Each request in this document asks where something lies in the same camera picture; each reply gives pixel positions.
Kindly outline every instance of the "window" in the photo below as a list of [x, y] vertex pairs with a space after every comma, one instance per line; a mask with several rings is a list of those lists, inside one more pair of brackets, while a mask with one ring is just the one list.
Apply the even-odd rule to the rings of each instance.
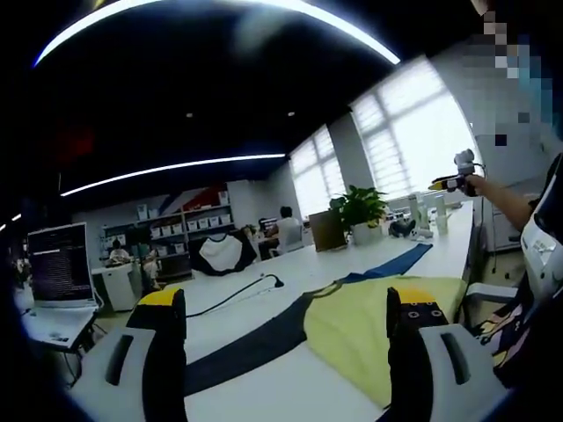
[[291, 153], [291, 175], [303, 218], [326, 211], [331, 198], [346, 192], [326, 127]]
[[437, 72], [417, 61], [352, 105], [371, 174], [387, 200], [425, 192], [431, 181], [457, 174], [454, 155], [472, 149], [472, 132]]

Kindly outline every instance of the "led light strip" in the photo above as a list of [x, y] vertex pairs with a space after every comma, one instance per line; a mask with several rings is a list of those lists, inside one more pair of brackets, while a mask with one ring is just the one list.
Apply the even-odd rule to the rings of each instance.
[[[127, 9], [132, 9], [134, 7], [142, 6], [144, 4], [155, 3], [163, 0], [120, 0], [118, 2], [104, 6], [96, 11], [93, 11], [88, 16], [78, 20], [64, 31], [59, 33], [53, 38], [51, 42], [43, 49], [40, 56], [35, 61], [34, 67], [39, 64], [47, 55], [49, 55], [53, 50], [59, 47], [64, 41], [70, 39], [80, 31], [83, 31], [88, 26], [94, 25], [102, 19], [109, 18], [121, 11], [126, 11]], [[307, 4], [302, 0], [229, 0], [232, 3], [255, 3], [255, 4], [266, 4], [276, 7], [281, 7], [290, 11], [297, 11], [299, 13], [305, 14], [326, 24], [333, 26], [344, 33], [354, 37], [359, 40], [372, 50], [379, 53], [385, 59], [387, 59], [392, 64], [398, 64], [400, 59], [392, 53], [387, 47], [381, 44], [379, 41], [374, 40], [371, 36], [366, 34], [364, 31], [358, 29], [352, 24], [348, 23], [346, 20], [334, 16], [328, 11], [313, 6], [312, 4]]]
[[115, 178], [107, 178], [106, 180], [101, 180], [96, 183], [90, 183], [89, 185], [78, 187], [77, 189], [73, 189], [71, 191], [61, 193], [61, 196], [69, 196], [73, 193], [82, 192], [92, 187], [105, 185], [106, 183], [116, 182], [117, 180], [123, 180], [124, 178], [134, 178], [136, 176], [142, 176], [143, 174], [156, 173], [157, 171], [180, 169], [183, 167], [194, 167], [195, 165], [204, 165], [204, 164], [230, 163], [233, 161], [248, 161], [248, 160], [265, 160], [268, 158], [284, 158], [284, 157], [285, 154], [265, 154], [261, 156], [231, 156], [228, 158], [215, 158], [212, 160], [192, 161], [191, 163], [165, 165], [164, 167], [155, 167], [154, 169], [136, 171], [134, 173], [124, 174], [122, 176], [116, 176]]

